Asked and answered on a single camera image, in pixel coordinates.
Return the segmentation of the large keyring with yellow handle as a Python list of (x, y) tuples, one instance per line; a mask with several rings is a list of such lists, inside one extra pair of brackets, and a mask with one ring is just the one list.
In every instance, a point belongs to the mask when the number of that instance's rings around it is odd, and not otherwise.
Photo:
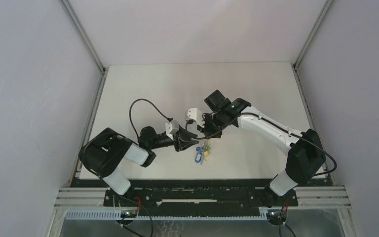
[(211, 143), (210, 140), (207, 139), (204, 141), (203, 145), (200, 147), (199, 151), (201, 152), (203, 157), (207, 157), (211, 152)]

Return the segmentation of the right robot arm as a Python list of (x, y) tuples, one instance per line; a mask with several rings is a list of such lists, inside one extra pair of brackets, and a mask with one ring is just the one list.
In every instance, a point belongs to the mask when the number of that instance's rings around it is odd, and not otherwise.
[(187, 116), (194, 116), (198, 131), (207, 139), (220, 138), (222, 131), (233, 125), (259, 135), (286, 155), (285, 168), (266, 187), (265, 198), (269, 204), (279, 205), (291, 189), (321, 174), (319, 169), (327, 155), (316, 131), (308, 129), (303, 132), (285, 126), (264, 115), (250, 102), (242, 98), (231, 101), (219, 90), (204, 101), (210, 113), (190, 109)]

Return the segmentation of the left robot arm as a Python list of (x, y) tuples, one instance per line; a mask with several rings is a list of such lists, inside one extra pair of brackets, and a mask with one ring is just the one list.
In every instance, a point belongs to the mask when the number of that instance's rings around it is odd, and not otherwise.
[(176, 152), (184, 151), (199, 143), (197, 135), (184, 131), (181, 126), (157, 133), (151, 126), (144, 127), (137, 142), (107, 127), (85, 144), (78, 153), (83, 166), (103, 180), (116, 194), (115, 199), (123, 206), (134, 201), (130, 181), (120, 170), (122, 160), (141, 167), (148, 167), (156, 158), (154, 149), (172, 146)]

